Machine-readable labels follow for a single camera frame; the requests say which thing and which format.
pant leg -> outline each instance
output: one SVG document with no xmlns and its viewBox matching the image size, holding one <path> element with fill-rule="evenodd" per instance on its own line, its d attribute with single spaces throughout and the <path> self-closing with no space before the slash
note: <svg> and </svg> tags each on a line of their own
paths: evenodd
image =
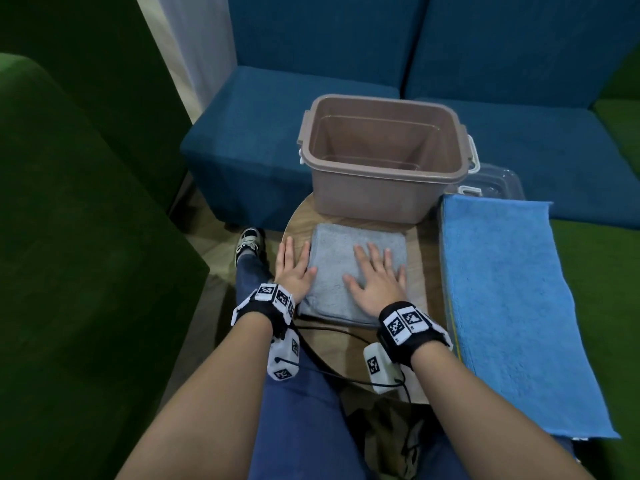
<svg viewBox="0 0 640 480">
<path fill-rule="evenodd" d="M 569 438 L 554 436 L 554 439 L 573 455 Z M 433 446 L 422 452 L 417 480 L 470 480 L 449 439 L 439 434 Z"/>
<path fill-rule="evenodd" d="M 236 300 L 272 275 L 252 253 L 238 259 Z M 250 480 L 365 480 L 371 478 L 347 428 L 340 399 L 300 349 L 302 369 L 292 379 L 265 378 Z"/>
</svg>

brown storage box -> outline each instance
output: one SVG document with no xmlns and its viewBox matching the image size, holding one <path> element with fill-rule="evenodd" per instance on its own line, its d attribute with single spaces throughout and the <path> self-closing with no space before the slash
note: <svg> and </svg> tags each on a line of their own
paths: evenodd
<svg viewBox="0 0 640 480">
<path fill-rule="evenodd" d="M 452 109 L 358 96 L 318 97 L 298 144 L 318 212 L 408 224 L 467 176 L 472 154 Z"/>
</svg>

shoe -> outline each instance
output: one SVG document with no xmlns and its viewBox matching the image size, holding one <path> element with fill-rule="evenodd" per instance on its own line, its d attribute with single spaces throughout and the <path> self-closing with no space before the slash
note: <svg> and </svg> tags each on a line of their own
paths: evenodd
<svg viewBox="0 0 640 480">
<path fill-rule="evenodd" d="M 258 227 L 247 227 L 240 234 L 240 239 L 236 246 L 236 266 L 240 254 L 245 250 L 251 250 L 262 262 L 267 262 L 267 252 L 264 247 L 264 231 Z"/>
</svg>

green couch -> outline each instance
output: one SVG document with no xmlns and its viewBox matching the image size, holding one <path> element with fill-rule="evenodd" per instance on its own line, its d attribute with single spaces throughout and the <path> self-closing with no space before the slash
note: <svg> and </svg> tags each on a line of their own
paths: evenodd
<svg viewBox="0 0 640 480">
<path fill-rule="evenodd" d="M 613 75 L 593 110 L 640 177 L 640 44 Z"/>
<path fill-rule="evenodd" d="M 0 52 L 41 65 L 168 210 L 191 121 L 136 0 L 0 0 Z"/>
<path fill-rule="evenodd" d="M 34 62 L 0 54 L 0 478 L 112 480 L 208 268 Z"/>
<path fill-rule="evenodd" d="M 577 444 L 598 480 L 640 478 L 640 232 L 551 221 L 580 334 L 622 440 Z"/>
</svg>

person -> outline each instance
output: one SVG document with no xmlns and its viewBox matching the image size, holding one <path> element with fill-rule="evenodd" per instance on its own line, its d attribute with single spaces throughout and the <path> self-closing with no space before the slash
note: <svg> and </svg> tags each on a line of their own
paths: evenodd
<svg viewBox="0 0 640 480">
<path fill-rule="evenodd" d="M 317 272 L 307 268 L 309 250 L 305 242 L 296 263 L 292 238 L 278 249 L 274 282 L 296 303 Z M 366 286 L 352 276 L 344 283 L 364 311 L 379 316 L 385 307 L 407 300 L 406 275 L 404 268 L 394 275 L 389 250 L 381 255 L 369 244 L 369 255 L 355 247 Z M 272 279 L 264 256 L 260 230 L 245 230 L 236 252 L 238 303 Z M 294 378 L 266 377 L 272 335 L 270 318 L 259 312 L 242 315 L 151 423 L 117 480 L 373 478 L 349 434 L 337 394 L 303 347 Z M 441 341 L 431 337 L 400 352 L 445 432 L 422 453 L 417 478 L 592 478 Z"/>
</svg>

